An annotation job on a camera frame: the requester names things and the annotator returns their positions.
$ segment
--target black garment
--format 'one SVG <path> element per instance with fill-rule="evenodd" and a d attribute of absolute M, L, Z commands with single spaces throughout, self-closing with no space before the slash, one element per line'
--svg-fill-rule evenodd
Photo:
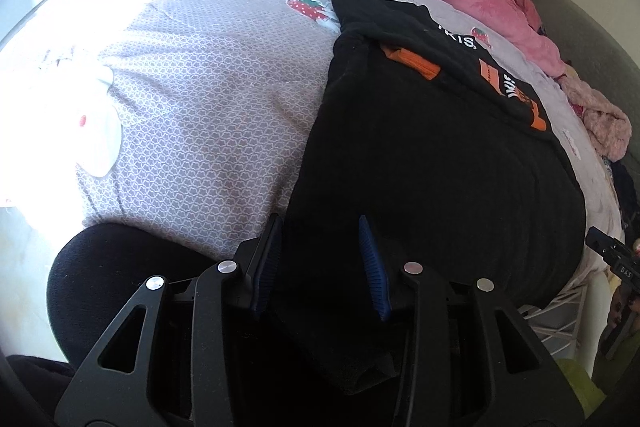
<path fill-rule="evenodd" d="M 68 363 L 21 355 L 7 357 L 7 361 L 29 394 L 52 417 L 74 369 Z"/>
<path fill-rule="evenodd" d="M 417 261 L 463 283 L 487 277 L 516 305 L 544 307 L 580 261 L 585 209 L 532 87 L 472 37 L 440 28 L 426 7 L 332 3 L 342 34 L 284 224 L 274 307 L 284 327 L 295 337 L 287 303 L 303 299 L 309 314 L 341 317 L 334 322 L 361 332 L 363 344 L 377 331 L 358 248 L 361 215 L 394 243 L 398 267 Z M 380 43 L 442 70 L 427 81 L 386 58 Z M 480 59 L 497 70 L 498 89 L 481 76 Z M 545 130 L 531 127 L 530 102 Z M 358 375 L 338 374 L 335 360 L 342 354 L 361 375 L 373 366 L 358 364 L 337 336 L 319 331 L 298 342 L 352 393 Z"/>
<path fill-rule="evenodd" d="M 49 321 L 67 360 L 79 367 L 148 277 L 190 279 L 213 263 L 133 227 L 103 223 L 83 230 L 60 251 L 47 283 Z"/>
<path fill-rule="evenodd" d="M 625 230 L 625 242 L 628 247 L 631 247 L 640 237 L 640 205 L 638 205 L 636 188 L 633 178 L 622 162 L 612 162 L 610 165 L 613 185 L 620 205 L 622 227 Z"/>

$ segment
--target white tile floor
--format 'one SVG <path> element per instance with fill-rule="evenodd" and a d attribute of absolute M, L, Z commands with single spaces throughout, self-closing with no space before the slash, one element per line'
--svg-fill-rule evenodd
<path fill-rule="evenodd" d="M 0 346 L 6 355 L 64 360 L 47 318 L 47 276 L 63 245 L 33 230 L 16 208 L 0 208 Z"/>

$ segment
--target bed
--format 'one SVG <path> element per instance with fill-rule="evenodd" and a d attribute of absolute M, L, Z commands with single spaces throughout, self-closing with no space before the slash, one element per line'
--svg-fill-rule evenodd
<path fill-rule="evenodd" d="M 587 227 L 622 238 L 603 162 L 548 76 L 557 49 L 499 0 L 402 1 L 534 87 Z M 330 0 L 49 0 L 0 52 L 10 197 L 58 242 L 115 221 L 229 258 L 286 208 L 338 33 Z M 565 290 L 604 269 L 585 248 Z"/>

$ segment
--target orange label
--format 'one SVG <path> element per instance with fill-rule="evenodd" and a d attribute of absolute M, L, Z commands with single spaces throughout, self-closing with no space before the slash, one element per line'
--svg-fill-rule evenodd
<path fill-rule="evenodd" d="M 384 44 L 380 44 L 382 51 L 385 52 L 386 58 L 390 58 L 396 62 L 400 62 L 405 66 L 418 71 L 427 80 L 433 80 L 438 73 L 440 73 L 441 67 L 433 62 L 428 61 L 426 58 L 420 57 L 412 51 L 400 48 L 398 50 L 392 50 Z"/>
<path fill-rule="evenodd" d="M 482 77 L 494 87 L 498 94 L 502 94 L 500 91 L 500 73 L 498 73 L 498 70 L 487 64 L 481 58 L 478 60 L 480 60 L 480 74 Z"/>

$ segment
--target metal bolt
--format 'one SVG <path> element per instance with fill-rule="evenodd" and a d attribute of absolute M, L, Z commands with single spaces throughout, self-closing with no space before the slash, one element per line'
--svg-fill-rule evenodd
<path fill-rule="evenodd" d="M 414 263 L 414 261 L 409 261 L 404 265 L 404 271 L 411 275 L 420 275 L 422 273 L 422 265 L 420 263 Z"/>
<path fill-rule="evenodd" d="M 483 292 L 492 292 L 495 288 L 494 282 L 489 279 L 478 279 L 476 286 Z"/>
<path fill-rule="evenodd" d="M 236 271 L 236 268 L 238 268 L 238 265 L 234 261 L 223 261 L 218 264 L 218 271 L 220 273 L 231 273 Z"/>
<path fill-rule="evenodd" d="M 164 286 L 164 279 L 159 275 L 154 275 L 146 280 L 146 287 L 150 290 L 159 290 L 162 286 Z"/>

